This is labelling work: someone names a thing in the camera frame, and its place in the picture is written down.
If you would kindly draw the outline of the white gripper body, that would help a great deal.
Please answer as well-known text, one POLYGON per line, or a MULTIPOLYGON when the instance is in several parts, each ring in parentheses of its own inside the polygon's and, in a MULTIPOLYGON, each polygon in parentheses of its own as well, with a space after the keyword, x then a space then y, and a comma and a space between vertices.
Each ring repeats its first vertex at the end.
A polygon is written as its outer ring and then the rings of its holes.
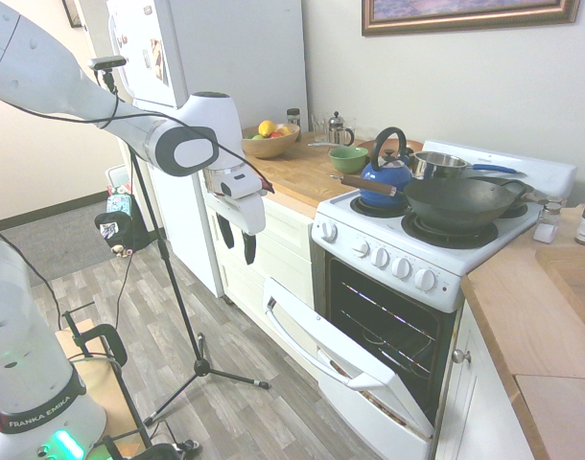
POLYGON ((206 205, 248 235, 266 227, 261 196, 262 182, 248 166, 232 169, 205 169, 206 205))

